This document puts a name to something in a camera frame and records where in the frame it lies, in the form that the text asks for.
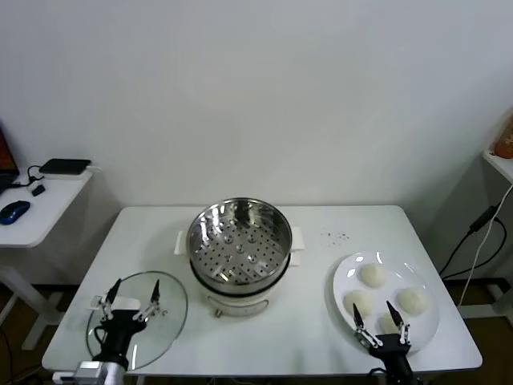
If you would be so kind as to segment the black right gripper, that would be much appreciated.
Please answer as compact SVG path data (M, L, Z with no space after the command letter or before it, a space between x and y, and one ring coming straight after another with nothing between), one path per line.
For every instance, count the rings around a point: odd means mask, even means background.
M356 326L354 335L363 347L369 347L368 352L371 356L383 363L388 384L413 384L414 372L406 357L411 345L410 324L405 322L390 301L386 301L386 305L397 328L395 333L380 334L378 337L370 333L354 303L353 321Z

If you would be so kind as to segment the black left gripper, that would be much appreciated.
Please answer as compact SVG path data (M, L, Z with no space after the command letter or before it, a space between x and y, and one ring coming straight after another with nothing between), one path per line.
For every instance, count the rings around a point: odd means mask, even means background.
M147 327L147 321L162 313L160 305L160 280L157 280L151 293L150 302L138 313L135 310L113 310L112 305L119 291L122 279L118 278L108 290L99 307L103 313L100 324L93 329L100 352L94 355L94 361L116 363L127 366L127 351L135 334Z

